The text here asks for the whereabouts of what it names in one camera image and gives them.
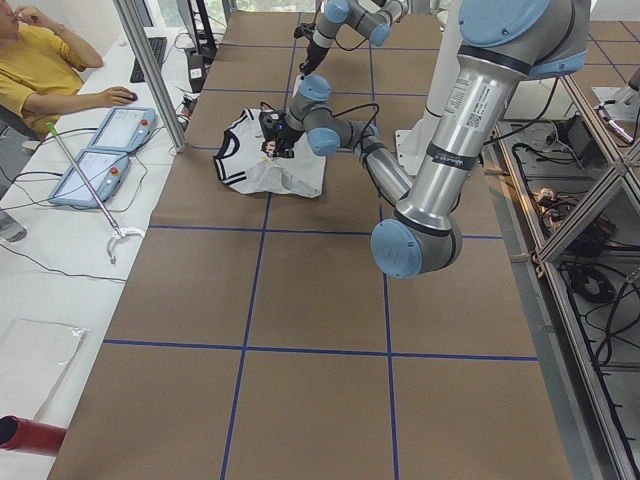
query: yellow shirt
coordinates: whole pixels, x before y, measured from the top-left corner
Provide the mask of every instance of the yellow shirt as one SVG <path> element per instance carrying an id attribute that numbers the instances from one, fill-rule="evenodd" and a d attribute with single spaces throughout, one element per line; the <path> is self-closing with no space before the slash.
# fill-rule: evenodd
<path id="1" fill-rule="evenodd" d="M 83 71 L 86 65 L 64 41 L 46 28 L 21 24 L 17 43 L 0 49 L 0 104 L 44 138 L 49 133 L 46 123 L 55 123 L 59 115 L 25 116 L 24 102 L 32 93 L 78 93 L 83 82 L 74 68 Z"/>

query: water bottle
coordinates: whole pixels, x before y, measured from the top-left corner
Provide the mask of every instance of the water bottle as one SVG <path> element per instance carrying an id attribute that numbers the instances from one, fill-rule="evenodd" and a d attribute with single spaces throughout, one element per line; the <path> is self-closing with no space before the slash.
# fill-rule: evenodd
<path id="1" fill-rule="evenodd" d="M 17 242 L 27 236 L 27 230 L 0 208 L 0 237 L 7 242 Z"/>

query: window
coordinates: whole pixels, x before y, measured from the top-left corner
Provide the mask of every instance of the window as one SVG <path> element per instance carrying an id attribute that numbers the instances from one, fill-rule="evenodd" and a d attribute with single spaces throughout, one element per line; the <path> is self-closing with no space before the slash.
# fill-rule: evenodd
<path id="1" fill-rule="evenodd" d="M 178 0 L 137 0 L 146 1 L 151 15 L 154 17 L 156 25 L 166 27 L 183 26 L 176 1 Z M 205 0 L 211 27 L 218 31 L 225 25 L 224 10 L 222 2 L 228 0 Z M 238 10 L 246 12 L 313 12 L 315 11 L 315 0 L 236 0 Z"/>

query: keyboard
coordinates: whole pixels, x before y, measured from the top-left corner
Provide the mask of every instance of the keyboard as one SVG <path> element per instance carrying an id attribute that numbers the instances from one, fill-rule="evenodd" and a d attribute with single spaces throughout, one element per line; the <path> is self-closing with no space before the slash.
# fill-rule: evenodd
<path id="1" fill-rule="evenodd" d="M 158 62 L 158 67 L 162 68 L 162 62 L 164 61 L 164 53 L 167 50 L 167 37 L 150 37 L 148 38 L 153 57 Z M 144 72 L 140 66 L 138 59 L 133 63 L 133 70 L 131 71 L 131 83 L 144 82 Z"/>

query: chair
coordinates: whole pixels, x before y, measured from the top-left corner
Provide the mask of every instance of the chair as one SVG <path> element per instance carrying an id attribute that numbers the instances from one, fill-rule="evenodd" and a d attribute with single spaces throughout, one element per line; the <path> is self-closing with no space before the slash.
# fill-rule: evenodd
<path id="1" fill-rule="evenodd" d="M 30 140 L 39 140 L 38 135 L 25 125 L 22 119 L 3 105 L 0 105 L 0 120 L 13 128 L 20 135 Z"/>

